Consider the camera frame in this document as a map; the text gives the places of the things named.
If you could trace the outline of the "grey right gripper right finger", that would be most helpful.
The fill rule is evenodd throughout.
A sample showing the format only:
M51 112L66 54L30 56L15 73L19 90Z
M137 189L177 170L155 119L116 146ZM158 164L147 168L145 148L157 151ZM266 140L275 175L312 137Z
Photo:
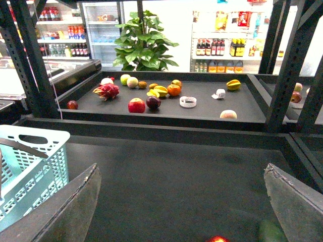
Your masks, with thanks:
M287 240L322 241L322 194L272 163L264 181Z

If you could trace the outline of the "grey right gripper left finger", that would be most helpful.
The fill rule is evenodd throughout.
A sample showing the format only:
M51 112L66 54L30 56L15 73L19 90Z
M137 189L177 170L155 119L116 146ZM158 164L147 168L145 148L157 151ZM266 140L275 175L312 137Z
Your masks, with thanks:
M1 241L84 241L101 184L96 163L1 232Z

